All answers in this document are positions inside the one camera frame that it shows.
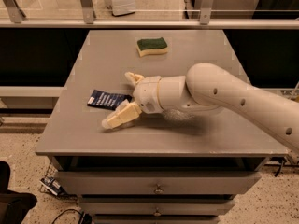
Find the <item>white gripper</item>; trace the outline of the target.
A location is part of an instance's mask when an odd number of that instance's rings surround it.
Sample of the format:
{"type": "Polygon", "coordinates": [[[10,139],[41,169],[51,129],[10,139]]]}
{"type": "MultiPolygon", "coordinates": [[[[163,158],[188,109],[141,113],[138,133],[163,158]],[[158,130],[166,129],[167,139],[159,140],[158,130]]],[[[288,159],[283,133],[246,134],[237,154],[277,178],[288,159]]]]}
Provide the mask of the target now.
{"type": "Polygon", "coordinates": [[[142,111],[147,114],[163,112],[158,98],[160,76],[144,78],[142,75],[126,72],[125,77],[135,87],[133,92],[135,101],[131,103],[123,101],[114,112],[108,115],[102,121],[105,129],[114,129],[137,119],[142,111]]]}

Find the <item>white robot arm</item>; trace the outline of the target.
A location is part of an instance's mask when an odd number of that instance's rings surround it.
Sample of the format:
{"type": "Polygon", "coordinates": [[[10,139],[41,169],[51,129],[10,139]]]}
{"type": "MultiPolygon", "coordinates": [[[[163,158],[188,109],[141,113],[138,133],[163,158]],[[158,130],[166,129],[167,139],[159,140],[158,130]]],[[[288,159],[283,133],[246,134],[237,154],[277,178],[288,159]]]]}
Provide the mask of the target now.
{"type": "Polygon", "coordinates": [[[102,121],[106,129],[137,119],[141,113],[178,110],[210,115],[225,107],[285,147],[299,151],[299,104],[256,88],[215,64],[195,64],[178,77],[143,77],[131,72],[125,76],[134,86],[134,100],[121,102],[102,121]]]}

